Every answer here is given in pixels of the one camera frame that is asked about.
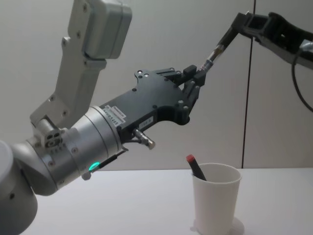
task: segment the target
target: marker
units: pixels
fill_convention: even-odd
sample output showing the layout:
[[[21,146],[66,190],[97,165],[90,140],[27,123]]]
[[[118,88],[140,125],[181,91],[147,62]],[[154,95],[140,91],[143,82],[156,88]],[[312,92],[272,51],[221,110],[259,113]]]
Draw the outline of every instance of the marker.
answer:
[[[197,178],[201,179],[201,180],[205,180],[206,178],[202,172],[202,170],[200,169],[195,157],[190,154],[186,157],[186,160],[188,161],[191,169],[192,169],[192,173],[194,174],[194,176],[196,176]]]

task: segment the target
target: gray wall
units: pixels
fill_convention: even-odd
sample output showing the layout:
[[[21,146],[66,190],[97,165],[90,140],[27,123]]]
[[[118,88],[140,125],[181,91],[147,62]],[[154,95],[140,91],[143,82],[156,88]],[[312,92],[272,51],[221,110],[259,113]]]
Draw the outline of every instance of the gray wall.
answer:
[[[313,32],[313,1],[257,0],[256,13],[276,12]],[[299,89],[313,106],[313,71],[296,67]],[[313,113],[298,98],[291,66],[253,44],[245,167],[313,167]]]
[[[0,1],[0,138],[4,141],[30,137],[29,115],[54,91],[62,57],[61,38],[67,36],[72,2]],[[237,13],[253,10],[253,0],[123,2],[133,10],[132,24],[120,58],[109,60],[100,74],[93,105],[134,87],[133,74],[138,69],[182,70],[202,64]],[[303,10],[309,16],[312,3],[301,0],[302,7],[298,2],[259,0],[256,9],[262,14],[276,11],[313,31],[309,22],[300,18]],[[208,74],[190,123],[153,126],[146,132],[157,142],[153,151],[129,144],[131,151],[108,169],[188,168],[184,157],[189,153],[200,163],[241,167],[249,55],[250,40],[237,37]],[[313,119],[296,97],[290,66],[256,43],[252,56],[245,166],[313,166]],[[260,63],[268,69],[260,70]],[[297,68],[301,89],[307,89],[304,94],[313,100],[309,90],[312,80],[309,84],[304,78],[310,72]]]

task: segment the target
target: metal pin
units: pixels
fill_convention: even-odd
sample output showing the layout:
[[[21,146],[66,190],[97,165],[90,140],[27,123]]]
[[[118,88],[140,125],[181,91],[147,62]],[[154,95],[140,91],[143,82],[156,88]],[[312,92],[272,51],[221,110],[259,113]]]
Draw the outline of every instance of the metal pin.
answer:
[[[156,146],[156,143],[152,139],[150,139],[138,129],[134,129],[133,133],[139,140],[141,140],[141,143],[147,146],[149,149],[153,149]]]
[[[77,153],[78,152],[78,148],[76,148],[76,147],[74,147],[74,148],[72,148],[72,153]]]

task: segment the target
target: black cable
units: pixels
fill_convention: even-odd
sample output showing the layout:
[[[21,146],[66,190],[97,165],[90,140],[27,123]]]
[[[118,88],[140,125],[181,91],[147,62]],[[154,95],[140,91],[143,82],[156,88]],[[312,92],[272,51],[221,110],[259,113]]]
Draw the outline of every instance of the black cable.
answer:
[[[292,74],[292,81],[293,81],[293,85],[294,85],[294,88],[295,90],[297,91],[297,94],[300,98],[300,100],[302,101],[302,103],[305,105],[305,107],[307,107],[311,112],[313,112],[313,108],[305,101],[305,99],[303,98],[300,90],[299,90],[299,87],[298,87],[298,84],[297,84],[297,79],[295,77],[295,65],[297,64],[297,60],[299,58],[299,56],[301,55],[302,53],[302,50],[299,49],[299,51],[296,53],[296,55],[294,56],[294,59],[292,61],[292,64],[291,64],[291,74]]]
[[[104,168],[106,165],[108,165],[109,163],[113,162],[114,160],[117,159],[118,156],[122,155],[123,153],[125,153],[126,151],[121,151],[117,154],[114,154],[112,157],[106,159],[104,162],[100,163],[99,165],[99,169]]]

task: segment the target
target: white table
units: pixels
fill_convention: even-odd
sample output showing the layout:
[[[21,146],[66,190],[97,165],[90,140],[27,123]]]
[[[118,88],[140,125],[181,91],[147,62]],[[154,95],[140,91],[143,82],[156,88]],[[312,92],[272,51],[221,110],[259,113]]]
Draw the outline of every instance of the white table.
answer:
[[[313,234],[313,168],[240,171],[232,235]],[[97,172],[38,196],[23,235],[197,235],[193,204],[190,170]]]

